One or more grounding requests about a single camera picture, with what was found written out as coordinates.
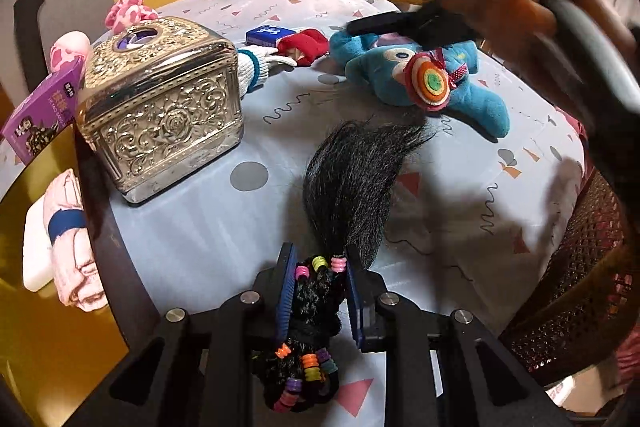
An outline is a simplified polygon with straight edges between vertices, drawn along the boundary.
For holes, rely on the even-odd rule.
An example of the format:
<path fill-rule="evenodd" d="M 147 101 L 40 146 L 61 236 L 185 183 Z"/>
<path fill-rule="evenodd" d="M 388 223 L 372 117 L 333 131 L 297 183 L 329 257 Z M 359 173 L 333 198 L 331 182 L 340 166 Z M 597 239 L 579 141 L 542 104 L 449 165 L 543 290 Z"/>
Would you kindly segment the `blue plush toy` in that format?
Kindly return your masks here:
<path fill-rule="evenodd" d="M 368 88 L 388 106 L 417 106 L 425 113 L 450 110 L 492 139 L 510 132 L 506 103 L 471 80 L 480 68 L 472 40 L 425 50 L 397 34 L 338 31 L 329 40 L 329 53 L 346 80 Z"/>

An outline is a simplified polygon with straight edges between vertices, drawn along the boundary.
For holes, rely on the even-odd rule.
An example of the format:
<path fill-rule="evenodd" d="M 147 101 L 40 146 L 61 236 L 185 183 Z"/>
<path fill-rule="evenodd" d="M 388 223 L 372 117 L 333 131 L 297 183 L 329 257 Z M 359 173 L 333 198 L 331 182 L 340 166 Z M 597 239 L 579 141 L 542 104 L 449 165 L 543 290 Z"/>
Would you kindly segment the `black hair extension with beads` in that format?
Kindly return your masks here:
<path fill-rule="evenodd" d="M 337 393 L 340 375 L 330 345 L 341 329 L 346 263 L 369 268 L 375 261 L 393 186 L 405 158 L 425 142 L 423 128 L 348 121 L 309 161 L 302 199 L 318 253 L 297 262 L 288 337 L 253 359 L 270 410 L 303 412 Z"/>

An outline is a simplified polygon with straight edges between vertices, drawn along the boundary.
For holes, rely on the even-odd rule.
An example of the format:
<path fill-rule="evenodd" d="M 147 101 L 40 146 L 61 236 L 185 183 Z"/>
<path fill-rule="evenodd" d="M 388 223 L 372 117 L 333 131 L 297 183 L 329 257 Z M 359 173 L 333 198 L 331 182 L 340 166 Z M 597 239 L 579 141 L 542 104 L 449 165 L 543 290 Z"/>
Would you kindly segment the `red knitted glove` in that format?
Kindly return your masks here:
<path fill-rule="evenodd" d="M 315 28 L 306 28 L 281 38 L 277 48 L 281 56 L 293 59 L 298 66 L 311 66 L 328 54 L 329 39 Z"/>

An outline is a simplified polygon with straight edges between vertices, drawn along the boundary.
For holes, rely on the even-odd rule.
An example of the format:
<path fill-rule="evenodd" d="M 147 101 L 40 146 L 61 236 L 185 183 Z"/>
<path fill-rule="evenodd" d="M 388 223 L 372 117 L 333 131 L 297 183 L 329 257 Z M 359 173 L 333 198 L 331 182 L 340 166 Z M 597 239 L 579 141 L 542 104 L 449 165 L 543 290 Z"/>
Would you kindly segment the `blue playing card box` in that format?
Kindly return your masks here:
<path fill-rule="evenodd" d="M 262 25 L 253 28 L 245 34 L 247 45 L 276 48 L 282 38 L 294 35 L 295 31 L 280 26 Z"/>

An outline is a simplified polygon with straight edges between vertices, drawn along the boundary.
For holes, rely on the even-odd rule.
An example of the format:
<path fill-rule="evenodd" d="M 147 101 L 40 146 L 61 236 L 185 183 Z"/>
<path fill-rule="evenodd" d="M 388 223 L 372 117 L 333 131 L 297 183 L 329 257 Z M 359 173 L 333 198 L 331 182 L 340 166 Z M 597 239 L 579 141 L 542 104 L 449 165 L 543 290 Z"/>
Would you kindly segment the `patterned light blue tablecloth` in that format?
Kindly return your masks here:
<path fill-rule="evenodd" d="M 255 383 L 279 421 L 341 391 L 330 354 L 346 303 L 363 353 L 386 357 L 390 426 L 564 426 L 566 415 L 483 324 L 420 309 L 370 268 L 419 124 L 337 126 L 303 204 L 320 251 L 286 243 L 253 286 L 197 314 L 168 311 L 70 415 L 73 426 L 249 426 Z"/>

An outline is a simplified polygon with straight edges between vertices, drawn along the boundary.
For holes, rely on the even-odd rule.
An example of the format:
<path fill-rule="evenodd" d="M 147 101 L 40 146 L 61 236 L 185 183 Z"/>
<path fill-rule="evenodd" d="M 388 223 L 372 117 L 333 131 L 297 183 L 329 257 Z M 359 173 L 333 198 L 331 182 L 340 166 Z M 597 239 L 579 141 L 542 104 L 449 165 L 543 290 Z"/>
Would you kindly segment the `white sock blue stripe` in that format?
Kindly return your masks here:
<path fill-rule="evenodd" d="M 282 66 L 296 68 L 297 62 L 278 54 L 277 48 L 248 45 L 238 48 L 238 80 L 240 97 L 264 86 L 271 73 Z"/>

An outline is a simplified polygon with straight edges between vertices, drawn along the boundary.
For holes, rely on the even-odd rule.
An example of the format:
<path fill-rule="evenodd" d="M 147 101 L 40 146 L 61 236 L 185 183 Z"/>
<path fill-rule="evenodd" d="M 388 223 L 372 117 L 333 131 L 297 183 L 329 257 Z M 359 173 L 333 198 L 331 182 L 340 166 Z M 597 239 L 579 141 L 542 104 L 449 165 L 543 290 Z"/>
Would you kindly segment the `ornate silver tissue box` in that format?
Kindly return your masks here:
<path fill-rule="evenodd" d="M 75 122 L 128 203 L 240 144 L 238 65 L 229 39 L 178 17 L 136 23 L 93 46 Z"/>

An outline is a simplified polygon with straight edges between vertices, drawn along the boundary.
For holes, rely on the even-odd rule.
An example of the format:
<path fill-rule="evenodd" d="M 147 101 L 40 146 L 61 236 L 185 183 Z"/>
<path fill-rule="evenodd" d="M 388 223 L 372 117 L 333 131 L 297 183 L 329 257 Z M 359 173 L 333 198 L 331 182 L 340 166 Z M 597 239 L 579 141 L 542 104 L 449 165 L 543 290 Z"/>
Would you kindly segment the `pink folded cloth blue band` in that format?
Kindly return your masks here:
<path fill-rule="evenodd" d="M 26 213 L 22 274 L 33 293 L 52 283 L 66 307 L 92 312 L 108 305 L 73 169 L 56 176 Z"/>

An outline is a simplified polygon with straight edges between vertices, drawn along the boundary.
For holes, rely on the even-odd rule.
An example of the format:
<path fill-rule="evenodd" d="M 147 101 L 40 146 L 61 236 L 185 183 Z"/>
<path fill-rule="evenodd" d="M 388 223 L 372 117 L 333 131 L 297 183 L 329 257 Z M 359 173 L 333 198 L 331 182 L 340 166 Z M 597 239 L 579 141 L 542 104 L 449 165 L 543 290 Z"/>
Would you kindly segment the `pink spotted plush toy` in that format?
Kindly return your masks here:
<path fill-rule="evenodd" d="M 50 73 L 66 68 L 76 59 L 86 62 L 92 54 L 92 34 L 117 35 L 134 24 L 160 17 L 144 0 L 116 0 L 105 13 L 77 0 L 62 0 L 51 4 L 48 10 L 43 20 L 48 26 L 42 29 L 53 37 L 49 47 Z"/>

